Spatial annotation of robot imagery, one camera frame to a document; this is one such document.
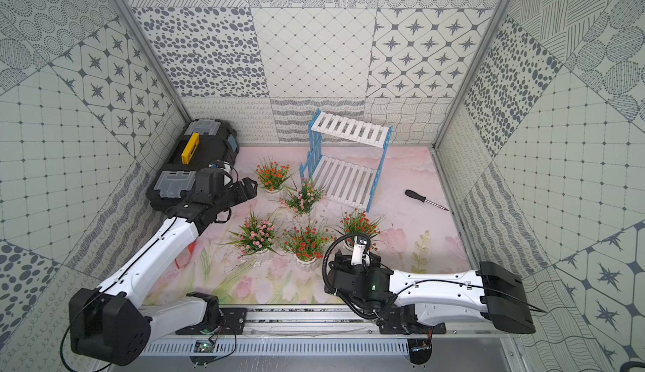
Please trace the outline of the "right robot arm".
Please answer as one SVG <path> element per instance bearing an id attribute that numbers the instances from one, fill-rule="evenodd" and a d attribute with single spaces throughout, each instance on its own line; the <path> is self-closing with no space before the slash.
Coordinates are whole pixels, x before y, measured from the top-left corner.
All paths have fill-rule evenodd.
<path id="1" fill-rule="evenodd" d="M 476 270 L 423 275 L 388 269 L 380 257 L 353 264 L 350 255 L 337 252 L 324 259 L 322 277 L 326 293 L 385 334 L 484 321 L 505 333 L 536 331 L 522 278 L 490 261 Z"/>

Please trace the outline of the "orange flower potted plant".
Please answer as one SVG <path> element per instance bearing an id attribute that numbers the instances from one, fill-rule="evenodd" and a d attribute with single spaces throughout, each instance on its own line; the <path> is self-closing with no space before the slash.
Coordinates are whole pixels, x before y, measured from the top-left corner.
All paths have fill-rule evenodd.
<path id="1" fill-rule="evenodd" d="M 281 165 L 274 160 L 264 160 L 255 168 L 255 175 L 266 192 L 281 192 L 292 177 L 290 165 Z"/>

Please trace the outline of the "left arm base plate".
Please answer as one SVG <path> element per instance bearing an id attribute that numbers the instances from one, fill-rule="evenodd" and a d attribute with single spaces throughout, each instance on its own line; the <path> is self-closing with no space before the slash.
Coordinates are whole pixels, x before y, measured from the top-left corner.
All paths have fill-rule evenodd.
<path id="1" fill-rule="evenodd" d="M 177 335 L 240 335 L 245 328 L 248 309 L 245 307 L 214 308 L 207 311 L 203 321 L 176 331 Z"/>

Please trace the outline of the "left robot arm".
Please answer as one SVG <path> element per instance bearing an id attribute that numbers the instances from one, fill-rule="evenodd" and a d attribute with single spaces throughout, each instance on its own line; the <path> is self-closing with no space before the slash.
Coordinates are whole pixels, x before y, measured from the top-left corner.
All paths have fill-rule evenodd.
<path id="1" fill-rule="evenodd" d="M 142 311 L 144 299 L 166 269 L 190 244 L 230 215 L 233 207 L 257 196 L 258 184 L 234 180 L 221 168 L 198 171 L 183 200 L 168 219 L 120 269 L 93 290 L 80 289 L 69 301 L 70 323 L 63 335 L 76 355 L 125 366 L 150 341 L 185 330 L 219 335 L 227 328 L 216 296 L 191 292 L 181 301 L 155 311 Z"/>

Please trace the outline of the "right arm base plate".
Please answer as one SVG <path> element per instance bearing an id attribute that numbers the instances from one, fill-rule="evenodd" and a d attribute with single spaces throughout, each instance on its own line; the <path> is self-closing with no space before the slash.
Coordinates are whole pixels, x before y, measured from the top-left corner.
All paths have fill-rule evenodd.
<path id="1" fill-rule="evenodd" d="M 447 333 L 447 328 L 444 323 L 435 326 L 426 326 L 419 322 L 406 323 L 398 319 L 387 321 L 381 318 L 376 321 L 376 325 L 379 328 L 380 334 L 413 335 Z"/>

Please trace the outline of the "red flower plant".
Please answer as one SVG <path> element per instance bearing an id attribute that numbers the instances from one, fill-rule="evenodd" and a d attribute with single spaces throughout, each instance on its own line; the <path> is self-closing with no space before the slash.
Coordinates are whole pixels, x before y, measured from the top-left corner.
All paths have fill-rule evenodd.
<path id="1" fill-rule="evenodd" d="M 375 239 L 381 233 L 380 223 L 382 219 L 383 217 L 377 217 L 371 220 L 367 217 L 367 212 L 354 209 L 352 212 L 343 214 L 337 231 L 341 235 L 352 233 L 367 234 L 371 239 L 371 249 L 377 251 Z"/>
<path id="2" fill-rule="evenodd" d="M 284 229 L 281 246 L 300 264 L 309 265 L 322 259 L 325 248 L 331 240 L 330 229 L 312 221 L 304 226 L 296 225 L 290 229 Z"/>

